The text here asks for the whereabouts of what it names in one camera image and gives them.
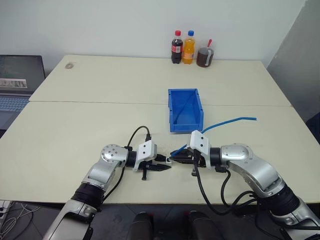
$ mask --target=laptop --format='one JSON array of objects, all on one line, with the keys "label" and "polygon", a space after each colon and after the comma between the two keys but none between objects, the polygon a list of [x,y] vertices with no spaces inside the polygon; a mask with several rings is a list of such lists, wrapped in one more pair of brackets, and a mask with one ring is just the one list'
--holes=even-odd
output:
[{"label": "laptop", "polygon": [[41,56],[0,55],[0,130],[6,130],[45,79]]}]

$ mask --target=blue cable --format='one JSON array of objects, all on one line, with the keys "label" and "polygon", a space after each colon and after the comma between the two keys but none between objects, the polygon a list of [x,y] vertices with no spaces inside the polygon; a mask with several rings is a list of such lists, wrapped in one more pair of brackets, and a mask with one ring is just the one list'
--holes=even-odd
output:
[{"label": "blue cable", "polygon": [[[253,120],[253,121],[257,121],[257,118],[256,117],[246,117],[246,116],[243,116],[243,117],[237,117],[235,119],[231,119],[231,120],[228,120],[228,121],[223,121],[223,122],[220,122],[220,123],[217,123],[217,124],[214,124],[214,125],[211,125],[211,126],[208,126],[206,129],[202,130],[202,134],[204,134],[206,131],[210,130],[210,129],[213,129],[215,127],[219,127],[221,125],[224,125],[224,124],[229,124],[229,123],[232,123],[232,122],[235,122],[235,121],[239,121],[239,120]],[[178,153],[180,153],[182,151],[182,149],[184,149],[185,147],[187,146],[184,145],[182,147],[180,147],[177,151],[175,151],[174,153],[171,154],[172,157],[174,157],[175,155],[177,155]]]}]

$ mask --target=laptop screen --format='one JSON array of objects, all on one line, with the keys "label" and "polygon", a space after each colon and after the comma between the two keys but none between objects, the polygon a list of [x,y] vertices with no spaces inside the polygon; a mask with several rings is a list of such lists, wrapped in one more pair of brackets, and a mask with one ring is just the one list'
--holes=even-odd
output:
[{"label": "laptop screen", "polygon": [[44,79],[41,56],[0,55],[0,94],[31,95]]}]

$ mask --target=laptop keyboard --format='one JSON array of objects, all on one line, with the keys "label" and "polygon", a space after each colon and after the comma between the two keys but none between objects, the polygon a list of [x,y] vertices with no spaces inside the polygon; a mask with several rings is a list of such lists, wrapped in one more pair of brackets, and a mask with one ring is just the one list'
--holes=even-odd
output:
[{"label": "laptop keyboard", "polygon": [[28,104],[26,97],[0,96],[0,111],[20,112]]}]

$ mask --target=table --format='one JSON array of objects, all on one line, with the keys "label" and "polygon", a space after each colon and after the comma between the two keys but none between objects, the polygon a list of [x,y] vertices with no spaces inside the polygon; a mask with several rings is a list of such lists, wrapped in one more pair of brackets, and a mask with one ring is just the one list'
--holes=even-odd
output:
[{"label": "table", "polygon": [[[320,202],[320,146],[293,107],[205,105],[203,110],[205,127],[236,117],[257,117],[205,134],[213,147],[248,144],[277,169],[297,196],[307,203]],[[107,144],[126,145],[140,125],[150,128],[159,154],[168,155],[188,141],[188,134],[170,134],[169,109],[163,104],[30,102],[0,139],[0,199],[66,202],[98,161],[101,149]],[[144,138],[144,131],[139,132],[133,148]],[[191,165],[173,162],[171,169],[148,172],[142,181],[141,172],[128,168],[106,203],[202,204],[191,171]],[[200,174],[210,201],[221,203],[226,174],[207,169],[200,169]],[[248,189],[233,173],[225,189],[227,201]]]},{"label": "table", "polygon": [[167,58],[82,55],[65,56],[30,101],[167,105],[168,89],[181,88],[197,88],[203,105],[291,105],[260,61],[215,60],[202,68]]}]

